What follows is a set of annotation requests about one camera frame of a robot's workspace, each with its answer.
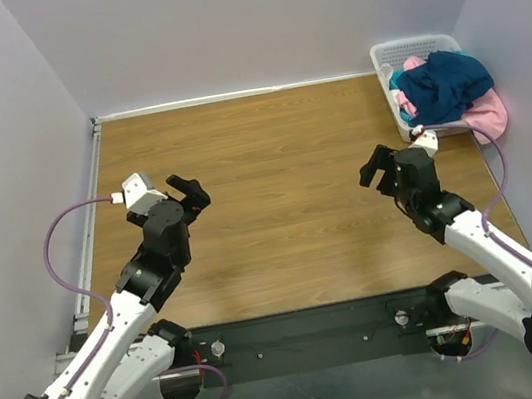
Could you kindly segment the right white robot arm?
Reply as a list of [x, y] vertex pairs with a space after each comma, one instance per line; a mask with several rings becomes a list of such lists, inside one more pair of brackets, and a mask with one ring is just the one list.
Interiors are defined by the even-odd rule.
[[532, 355], [532, 251], [510, 238], [460, 195], [441, 188], [434, 155], [436, 134], [420, 129], [413, 143], [395, 150], [377, 145], [359, 171], [370, 186], [382, 175], [378, 191], [424, 234], [468, 255], [503, 285], [482, 285], [464, 273], [451, 272], [429, 285], [424, 307], [429, 320], [448, 325], [455, 317], [482, 321], [520, 340]]

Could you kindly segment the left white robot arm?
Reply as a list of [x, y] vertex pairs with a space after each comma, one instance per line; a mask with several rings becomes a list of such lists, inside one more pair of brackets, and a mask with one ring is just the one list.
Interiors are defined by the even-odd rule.
[[75, 358], [42, 395], [24, 399], [133, 399], [154, 377], [219, 374], [202, 361], [189, 331], [153, 321], [191, 262], [189, 226], [211, 202], [195, 179], [171, 175], [166, 183], [182, 199], [158, 191], [139, 173], [106, 197], [126, 207], [126, 219], [143, 232], [142, 243], [102, 301], [105, 313]]

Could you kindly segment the dark blue t shirt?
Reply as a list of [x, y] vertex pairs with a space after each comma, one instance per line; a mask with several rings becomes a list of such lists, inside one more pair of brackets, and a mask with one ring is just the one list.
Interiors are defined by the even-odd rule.
[[458, 121], [495, 82], [476, 58], [440, 50], [430, 53], [423, 64], [404, 69], [398, 84], [417, 108], [414, 127]]

